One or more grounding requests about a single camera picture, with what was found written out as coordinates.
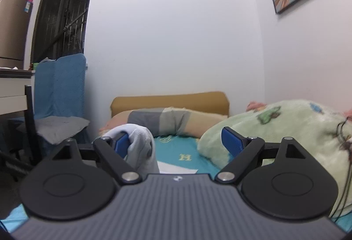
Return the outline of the white t-shirt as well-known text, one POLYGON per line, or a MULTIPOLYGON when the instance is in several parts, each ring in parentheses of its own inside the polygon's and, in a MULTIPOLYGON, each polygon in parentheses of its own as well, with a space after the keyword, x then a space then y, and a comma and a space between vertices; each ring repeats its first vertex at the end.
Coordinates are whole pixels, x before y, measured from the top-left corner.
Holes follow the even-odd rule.
POLYGON ((117 126, 103 134, 103 137, 114 138, 119 133, 126 133, 130 141, 127 154, 123 159, 145 178, 148 174, 159 174, 158 162, 155 154, 154 137, 146 127, 125 124, 117 126))

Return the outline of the teal patterned bed sheet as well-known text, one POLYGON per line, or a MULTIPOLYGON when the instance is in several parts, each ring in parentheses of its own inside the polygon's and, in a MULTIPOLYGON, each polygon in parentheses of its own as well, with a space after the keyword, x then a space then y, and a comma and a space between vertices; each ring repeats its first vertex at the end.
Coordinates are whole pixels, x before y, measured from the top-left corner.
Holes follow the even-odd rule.
MULTIPOLYGON (((159 170, 166 172, 162 166, 166 163, 181 168, 209 173, 214 177, 220 169, 197 150, 198 140, 193 137, 166 136, 154 139, 159 170)), ((27 215, 18 196, 19 182, 7 174, 1 174, 1 227, 14 231, 27 220, 27 215)))

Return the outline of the mustard yellow headboard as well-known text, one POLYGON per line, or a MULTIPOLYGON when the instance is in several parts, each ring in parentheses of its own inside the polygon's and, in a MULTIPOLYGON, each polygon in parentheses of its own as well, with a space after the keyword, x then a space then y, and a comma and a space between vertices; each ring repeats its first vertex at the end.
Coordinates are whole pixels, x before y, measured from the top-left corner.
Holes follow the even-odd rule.
POLYGON ((144 108, 185 108, 212 114, 230 114, 230 103, 224 92, 202 92, 182 95, 120 96, 111 105, 111 117, 129 110, 144 108))

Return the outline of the grey seat cushion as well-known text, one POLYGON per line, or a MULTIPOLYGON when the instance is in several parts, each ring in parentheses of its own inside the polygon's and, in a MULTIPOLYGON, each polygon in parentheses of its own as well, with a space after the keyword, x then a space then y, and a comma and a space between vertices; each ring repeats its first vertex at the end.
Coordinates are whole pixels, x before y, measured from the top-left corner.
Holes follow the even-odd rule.
POLYGON ((90 121, 80 117, 49 116, 35 120, 37 134, 51 145, 57 145, 65 139, 81 132, 90 121))

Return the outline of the patchwork grey beige pillow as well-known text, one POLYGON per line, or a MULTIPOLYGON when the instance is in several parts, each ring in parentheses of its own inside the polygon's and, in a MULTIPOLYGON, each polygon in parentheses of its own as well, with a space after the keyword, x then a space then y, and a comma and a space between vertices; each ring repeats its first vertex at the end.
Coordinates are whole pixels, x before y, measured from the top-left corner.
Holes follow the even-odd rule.
POLYGON ((100 129, 100 135, 117 126, 135 124, 148 128, 154 137, 177 135, 199 139, 226 118, 226 115, 174 107, 129 110, 112 117, 100 129))

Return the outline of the green cartoon fleece blanket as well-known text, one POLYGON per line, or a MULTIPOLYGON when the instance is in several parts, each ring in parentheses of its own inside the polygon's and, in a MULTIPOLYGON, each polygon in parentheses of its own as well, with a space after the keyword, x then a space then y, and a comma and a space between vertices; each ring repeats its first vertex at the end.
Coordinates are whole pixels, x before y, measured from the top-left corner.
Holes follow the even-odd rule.
POLYGON ((208 129, 198 142, 199 153, 219 168, 230 161, 230 153, 221 142, 221 131, 225 126, 244 137, 257 136, 267 142, 293 137, 337 181, 339 192, 332 216, 351 212, 351 188, 345 187, 351 143, 344 143, 351 142, 351 117, 303 99, 284 100, 234 115, 208 129))

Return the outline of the blue covered chair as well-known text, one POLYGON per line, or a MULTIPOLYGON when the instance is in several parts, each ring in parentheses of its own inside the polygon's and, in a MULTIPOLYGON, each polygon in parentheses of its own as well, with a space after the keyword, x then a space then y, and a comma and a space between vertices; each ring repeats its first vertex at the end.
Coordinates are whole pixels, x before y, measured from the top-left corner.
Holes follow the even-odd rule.
MULTIPOLYGON (((86 58, 82 53, 40 62, 35 70, 34 119, 49 116, 85 118, 85 72, 86 58)), ((86 128, 73 138, 88 142, 86 128)), ((58 145, 40 139, 47 152, 58 145)))

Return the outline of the white desk with black legs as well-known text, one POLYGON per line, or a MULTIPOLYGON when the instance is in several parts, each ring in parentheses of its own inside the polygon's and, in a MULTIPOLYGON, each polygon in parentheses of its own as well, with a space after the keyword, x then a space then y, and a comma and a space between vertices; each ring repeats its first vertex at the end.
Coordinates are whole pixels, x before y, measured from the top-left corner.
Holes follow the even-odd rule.
POLYGON ((23 136, 26 136, 25 151, 30 164, 35 165, 41 160, 42 154, 34 121, 32 76, 30 70, 1 68, 1 115, 12 117, 15 113, 24 114, 21 119, 8 119, 8 150, 20 159, 19 151, 23 149, 23 136))

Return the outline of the dark window with grille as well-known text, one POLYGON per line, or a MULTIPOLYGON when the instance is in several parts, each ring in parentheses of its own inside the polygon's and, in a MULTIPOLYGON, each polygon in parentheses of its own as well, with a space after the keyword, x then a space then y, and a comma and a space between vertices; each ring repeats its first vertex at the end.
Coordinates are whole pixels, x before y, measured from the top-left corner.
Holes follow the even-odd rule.
POLYGON ((40 0, 30 62, 84 53, 90 0, 40 0))

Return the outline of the beige refrigerator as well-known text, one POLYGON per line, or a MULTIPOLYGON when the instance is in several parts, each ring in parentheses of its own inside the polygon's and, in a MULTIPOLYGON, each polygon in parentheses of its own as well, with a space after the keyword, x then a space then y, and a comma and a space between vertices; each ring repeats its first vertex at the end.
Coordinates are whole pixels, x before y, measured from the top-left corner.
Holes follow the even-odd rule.
POLYGON ((23 69, 32 2, 1 0, 1 67, 23 69))

